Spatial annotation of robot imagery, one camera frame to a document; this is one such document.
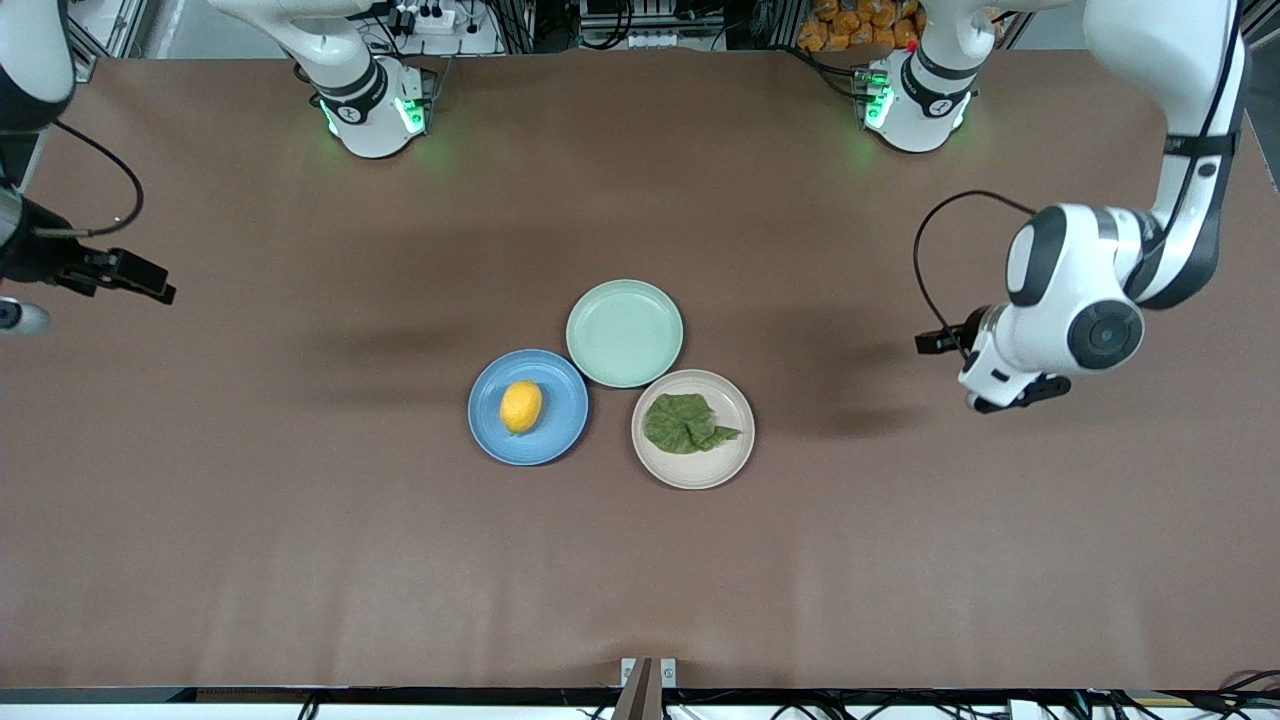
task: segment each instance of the green leaf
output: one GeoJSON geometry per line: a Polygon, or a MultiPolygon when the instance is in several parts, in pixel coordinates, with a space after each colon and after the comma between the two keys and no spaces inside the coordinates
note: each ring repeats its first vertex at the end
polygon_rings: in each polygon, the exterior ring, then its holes
{"type": "Polygon", "coordinates": [[[659,395],[644,416],[644,437],[673,455],[712,450],[740,434],[716,425],[707,398],[696,393],[659,395]]]}
{"type": "Polygon", "coordinates": [[[719,447],[721,443],[723,443],[724,441],[733,439],[740,434],[742,434],[741,430],[735,430],[733,428],[724,428],[717,425],[716,432],[712,433],[712,437],[707,438],[705,441],[699,441],[696,442],[696,445],[699,450],[712,450],[719,447]]]}

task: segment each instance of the power strip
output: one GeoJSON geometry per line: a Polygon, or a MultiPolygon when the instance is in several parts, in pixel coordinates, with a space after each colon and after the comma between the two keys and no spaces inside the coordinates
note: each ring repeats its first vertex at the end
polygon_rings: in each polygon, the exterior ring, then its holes
{"type": "Polygon", "coordinates": [[[421,32],[425,35],[453,35],[453,20],[457,17],[457,10],[444,10],[439,18],[431,17],[431,13],[422,13],[417,17],[417,24],[413,27],[413,32],[421,32]]]}

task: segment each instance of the light green plate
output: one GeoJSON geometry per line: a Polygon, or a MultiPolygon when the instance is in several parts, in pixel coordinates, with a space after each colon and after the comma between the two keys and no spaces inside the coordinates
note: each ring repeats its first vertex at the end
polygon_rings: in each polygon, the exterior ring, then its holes
{"type": "Polygon", "coordinates": [[[639,387],[676,361],[685,324],[666,292],[646,282],[611,281],[577,301],[564,340],[584,375],[602,386],[639,387]]]}

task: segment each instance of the green led light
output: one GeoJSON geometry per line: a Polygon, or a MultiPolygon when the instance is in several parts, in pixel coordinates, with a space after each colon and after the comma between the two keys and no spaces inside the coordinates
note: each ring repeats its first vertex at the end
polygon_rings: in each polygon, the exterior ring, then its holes
{"type": "Polygon", "coordinates": [[[960,106],[956,109],[956,122],[951,124],[951,129],[956,129],[964,123],[964,109],[969,106],[969,100],[973,100],[973,92],[966,92],[964,100],[960,101],[960,106]]]}
{"type": "Polygon", "coordinates": [[[422,110],[417,106],[416,101],[404,101],[397,97],[396,109],[399,110],[401,119],[404,120],[404,129],[410,135],[417,135],[425,129],[426,124],[422,122],[422,110]]]}
{"type": "Polygon", "coordinates": [[[879,129],[884,124],[888,109],[893,105],[893,88],[886,87],[879,97],[867,105],[867,124],[879,129]]]}
{"type": "Polygon", "coordinates": [[[333,124],[333,115],[329,114],[329,108],[325,108],[324,100],[320,101],[320,110],[324,111],[324,118],[329,120],[329,133],[338,137],[338,126],[333,124]]]}

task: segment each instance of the blue plate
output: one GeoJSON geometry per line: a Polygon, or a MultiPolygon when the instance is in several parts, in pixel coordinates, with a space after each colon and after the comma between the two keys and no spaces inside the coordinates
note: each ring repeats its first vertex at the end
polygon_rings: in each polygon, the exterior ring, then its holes
{"type": "Polygon", "coordinates": [[[548,350],[517,350],[494,360],[476,378],[467,401],[471,434],[485,452],[509,465],[541,465],[573,447],[586,427],[586,382],[568,360],[548,350]],[[498,409],[507,387],[534,380],[543,411],[529,432],[511,434],[498,409]]]}

